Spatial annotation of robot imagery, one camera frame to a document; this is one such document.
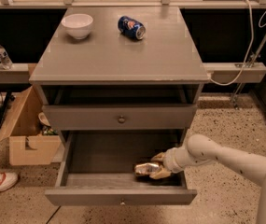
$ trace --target drawer handle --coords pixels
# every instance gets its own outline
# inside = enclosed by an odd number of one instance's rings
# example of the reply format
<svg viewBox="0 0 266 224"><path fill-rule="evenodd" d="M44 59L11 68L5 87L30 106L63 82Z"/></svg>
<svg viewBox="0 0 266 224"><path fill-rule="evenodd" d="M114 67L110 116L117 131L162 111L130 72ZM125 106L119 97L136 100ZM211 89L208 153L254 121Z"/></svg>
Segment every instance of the drawer handle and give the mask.
<svg viewBox="0 0 266 224"><path fill-rule="evenodd" d="M125 205L124 199L121 199L120 205Z"/></svg>
<svg viewBox="0 0 266 224"><path fill-rule="evenodd" d="M124 118L124 116L120 116L119 118L118 118L118 123L125 123L125 118Z"/></svg>

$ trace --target bottle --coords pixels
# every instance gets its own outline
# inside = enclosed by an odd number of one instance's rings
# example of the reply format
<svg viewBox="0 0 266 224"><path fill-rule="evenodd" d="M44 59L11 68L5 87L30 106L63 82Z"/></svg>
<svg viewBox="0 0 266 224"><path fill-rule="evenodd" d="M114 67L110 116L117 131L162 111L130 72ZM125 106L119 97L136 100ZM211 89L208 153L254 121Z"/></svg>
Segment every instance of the bottle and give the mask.
<svg viewBox="0 0 266 224"><path fill-rule="evenodd" d="M5 48L0 45L0 63L3 65L3 68L6 70L11 69L12 61L10 60Z"/></svg>

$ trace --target white bowl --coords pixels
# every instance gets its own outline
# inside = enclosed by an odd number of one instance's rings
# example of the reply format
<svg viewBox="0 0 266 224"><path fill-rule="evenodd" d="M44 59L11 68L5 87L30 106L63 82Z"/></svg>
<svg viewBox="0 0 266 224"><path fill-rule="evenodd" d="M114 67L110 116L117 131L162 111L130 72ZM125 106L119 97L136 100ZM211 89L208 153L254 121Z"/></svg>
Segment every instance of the white bowl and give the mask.
<svg viewBox="0 0 266 224"><path fill-rule="evenodd" d="M62 19L66 32L75 39L84 39L91 32L93 18L88 14L72 14Z"/></svg>

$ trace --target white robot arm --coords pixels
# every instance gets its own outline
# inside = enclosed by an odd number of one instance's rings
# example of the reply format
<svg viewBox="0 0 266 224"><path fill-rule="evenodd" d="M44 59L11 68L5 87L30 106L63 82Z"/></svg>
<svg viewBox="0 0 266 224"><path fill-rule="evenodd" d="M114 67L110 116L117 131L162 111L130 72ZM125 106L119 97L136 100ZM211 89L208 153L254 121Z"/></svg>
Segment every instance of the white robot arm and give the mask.
<svg viewBox="0 0 266 224"><path fill-rule="evenodd" d="M257 223L266 224L266 157L223 147L204 135L195 134L184 146L168 149L165 153L153 157L152 161L161 163L159 171L150 174L154 179L164 178L171 173L179 173L186 167L203 165L210 161L225 165L262 187Z"/></svg>

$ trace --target brown cardboard box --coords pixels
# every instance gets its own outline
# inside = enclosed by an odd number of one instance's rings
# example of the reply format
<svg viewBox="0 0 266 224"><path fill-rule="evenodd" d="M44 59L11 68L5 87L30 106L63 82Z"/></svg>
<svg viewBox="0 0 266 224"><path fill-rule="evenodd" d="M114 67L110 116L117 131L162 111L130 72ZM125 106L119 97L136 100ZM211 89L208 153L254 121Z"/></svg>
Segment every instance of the brown cardboard box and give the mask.
<svg viewBox="0 0 266 224"><path fill-rule="evenodd" d="M0 140L9 138L11 165L50 164L61 160L63 145L60 137L40 135L38 114L41 107L33 87L19 93L11 102L0 129Z"/></svg>

